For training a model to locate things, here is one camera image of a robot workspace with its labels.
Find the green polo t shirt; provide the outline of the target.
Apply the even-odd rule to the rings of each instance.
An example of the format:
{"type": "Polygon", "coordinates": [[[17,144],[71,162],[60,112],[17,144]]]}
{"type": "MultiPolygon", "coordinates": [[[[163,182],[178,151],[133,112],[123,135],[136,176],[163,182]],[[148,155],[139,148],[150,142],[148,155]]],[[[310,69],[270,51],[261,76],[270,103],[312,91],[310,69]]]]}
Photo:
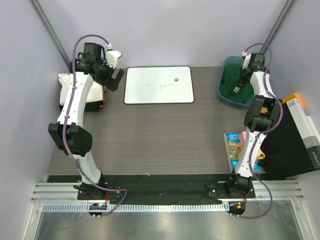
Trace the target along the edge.
{"type": "Polygon", "coordinates": [[[253,94],[254,90],[251,84],[243,86],[238,93],[233,90],[240,78],[240,65],[228,64],[224,67],[221,78],[221,85],[219,87],[219,93],[227,100],[237,104],[247,104],[253,94]]]}

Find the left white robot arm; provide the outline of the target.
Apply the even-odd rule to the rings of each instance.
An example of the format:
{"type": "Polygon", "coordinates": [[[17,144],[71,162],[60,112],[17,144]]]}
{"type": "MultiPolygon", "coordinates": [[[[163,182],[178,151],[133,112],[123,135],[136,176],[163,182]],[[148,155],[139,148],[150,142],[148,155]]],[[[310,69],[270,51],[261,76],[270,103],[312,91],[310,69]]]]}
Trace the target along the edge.
{"type": "Polygon", "coordinates": [[[80,52],[70,63],[67,74],[69,87],[66,99],[56,123],[48,126],[48,132],[59,150],[73,160],[81,175],[81,183],[74,188],[78,199],[103,199],[107,188],[101,171],[97,168],[91,153],[92,135],[83,128],[83,118],[88,94],[93,83],[114,92],[124,75],[119,70],[112,77],[122,54],[114,50],[110,43],[102,46],[93,42],[84,44],[80,52]]]}

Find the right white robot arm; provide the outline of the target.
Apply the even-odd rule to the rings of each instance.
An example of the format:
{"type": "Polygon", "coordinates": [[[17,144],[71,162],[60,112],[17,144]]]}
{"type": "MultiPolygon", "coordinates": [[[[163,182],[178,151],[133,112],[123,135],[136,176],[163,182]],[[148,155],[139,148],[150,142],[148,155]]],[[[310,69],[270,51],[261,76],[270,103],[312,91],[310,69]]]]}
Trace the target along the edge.
{"type": "Polygon", "coordinates": [[[244,118],[246,138],[237,165],[226,184],[226,193],[233,198],[245,197],[252,189],[254,165],[267,134],[275,130],[283,117],[282,101],[276,97],[270,85],[269,68],[265,56],[260,53],[242,53],[240,82],[251,84],[253,99],[244,118]]]}

